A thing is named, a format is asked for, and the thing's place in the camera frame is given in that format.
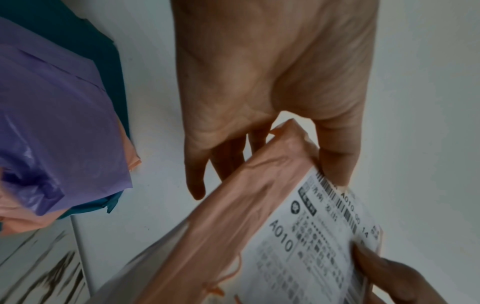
purple package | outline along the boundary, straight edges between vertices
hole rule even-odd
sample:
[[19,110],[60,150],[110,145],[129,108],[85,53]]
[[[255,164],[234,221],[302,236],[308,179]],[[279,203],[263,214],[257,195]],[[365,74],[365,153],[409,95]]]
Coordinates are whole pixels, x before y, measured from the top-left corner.
[[95,63],[0,18],[1,182],[37,215],[132,187]]

white table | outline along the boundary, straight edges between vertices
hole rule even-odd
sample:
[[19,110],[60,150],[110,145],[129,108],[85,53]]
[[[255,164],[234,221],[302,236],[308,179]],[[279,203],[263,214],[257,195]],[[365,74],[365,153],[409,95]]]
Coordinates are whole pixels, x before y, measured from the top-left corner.
[[[111,214],[75,217],[95,291],[197,202],[185,186],[169,2],[65,1],[118,47],[131,136],[143,160],[133,190]],[[480,302],[479,16],[478,0],[382,1],[351,182],[385,231],[383,254],[462,304]],[[312,124],[301,123],[315,138]],[[219,184],[211,167],[205,181],[207,191]]]

palm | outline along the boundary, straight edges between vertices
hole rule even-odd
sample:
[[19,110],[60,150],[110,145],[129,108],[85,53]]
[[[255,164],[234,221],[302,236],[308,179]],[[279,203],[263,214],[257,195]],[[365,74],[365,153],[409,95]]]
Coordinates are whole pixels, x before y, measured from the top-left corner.
[[377,0],[172,3],[187,183],[203,196],[211,159],[224,179],[265,144],[283,110],[311,118],[326,175],[346,184],[375,37]]

human hand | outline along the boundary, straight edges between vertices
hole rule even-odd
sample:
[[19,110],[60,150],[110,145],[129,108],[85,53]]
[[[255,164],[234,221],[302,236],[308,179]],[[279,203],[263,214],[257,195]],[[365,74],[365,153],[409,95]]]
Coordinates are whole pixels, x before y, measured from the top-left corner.
[[[395,303],[447,304],[415,269],[381,258],[361,245],[354,246],[353,257],[370,282],[388,293]],[[385,302],[371,292],[365,304],[385,304]]]
[[221,180],[280,111],[313,120],[320,165],[348,184],[372,65],[379,0],[171,0],[185,130],[185,171],[205,195],[210,159]]

circular icon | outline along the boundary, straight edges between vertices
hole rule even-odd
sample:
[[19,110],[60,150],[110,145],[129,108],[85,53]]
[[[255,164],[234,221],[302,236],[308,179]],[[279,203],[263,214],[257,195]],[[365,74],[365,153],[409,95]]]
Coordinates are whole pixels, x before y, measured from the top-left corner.
[[293,214],[298,214],[300,212],[300,204],[296,200],[291,203],[291,212]]

